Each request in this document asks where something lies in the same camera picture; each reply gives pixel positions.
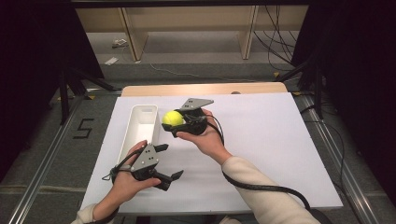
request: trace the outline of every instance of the person's left hand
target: person's left hand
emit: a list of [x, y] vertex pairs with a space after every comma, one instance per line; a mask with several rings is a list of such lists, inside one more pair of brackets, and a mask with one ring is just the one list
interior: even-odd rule
[[[145, 147], [147, 143], [147, 140], [137, 143], [129, 150], [128, 155], [135, 150]], [[124, 164], [132, 165], [136, 156], [137, 155], [133, 155]], [[161, 180], [158, 178], [138, 181], [134, 179], [130, 172], [119, 172], [110, 192], [93, 208], [93, 219], [102, 220], [109, 217], [120, 205], [131, 200], [140, 190], [154, 187], [159, 184], [161, 184]]]

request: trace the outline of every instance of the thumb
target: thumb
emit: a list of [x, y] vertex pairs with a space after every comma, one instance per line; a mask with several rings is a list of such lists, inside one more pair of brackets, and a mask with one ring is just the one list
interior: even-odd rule
[[158, 178], [149, 178], [147, 180], [139, 181], [140, 189], [148, 189], [161, 184], [161, 180]]

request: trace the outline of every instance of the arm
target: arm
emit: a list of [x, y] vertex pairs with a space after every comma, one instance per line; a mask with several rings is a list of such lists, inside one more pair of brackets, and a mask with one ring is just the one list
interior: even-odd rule
[[[207, 110], [204, 112], [208, 115], [208, 122], [216, 126], [215, 121], [210, 117], [212, 113]], [[201, 135], [177, 133], [177, 136], [193, 142], [204, 154], [221, 165], [226, 175], [238, 182], [252, 185], [277, 185], [249, 161], [234, 157], [221, 143], [218, 133], [209, 126]], [[287, 193], [236, 189], [259, 223], [318, 223]]]
[[[128, 155], [133, 151], [144, 147], [147, 141], [141, 141], [132, 147]], [[132, 165], [136, 155], [132, 156], [125, 164]], [[134, 179], [129, 172], [119, 172], [114, 181], [113, 187], [107, 196], [98, 204], [91, 204], [78, 212], [77, 219], [72, 224], [89, 223], [93, 221], [101, 221], [110, 217], [125, 202], [131, 200], [137, 192], [147, 189], [161, 183], [160, 179], [150, 178], [144, 181]]]

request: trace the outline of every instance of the wrist strap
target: wrist strap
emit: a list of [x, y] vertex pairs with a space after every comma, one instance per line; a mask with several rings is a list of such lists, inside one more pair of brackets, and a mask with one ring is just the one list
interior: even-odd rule
[[98, 220], [98, 221], [93, 221], [87, 224], [107, 224], [109, 223], [111, 220], [114, 219], [114, 217], [116, 217], [117, 213], [119, 212], [119, 207], [108, 217], [103, 218], [102, 220]]

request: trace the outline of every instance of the white board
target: white board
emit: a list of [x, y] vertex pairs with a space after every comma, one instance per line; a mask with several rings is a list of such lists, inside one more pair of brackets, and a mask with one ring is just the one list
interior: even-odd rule
[[[188, 98], [212, 99], [211, 110], [224, 132], [225, 146], [235, 156], [253, 162], [280, 186], [298, 190], [311, 207], [342, 206], [301, 115], [289, 93], [120, 97], [107, 127], [104, 143], [81, 208], [98, 203], [110, 190], [102, 177], [116, 165], [127, 121], [134, 105], [156, 105], [161, 117], [180, 108]], [[145, 189], [120, 208], [134, 215], [239, 213], [249, 211], [220, 166], [196, 146], [164, 130], [156, 169], [164, 175], [184, 170], [168, 191]]]

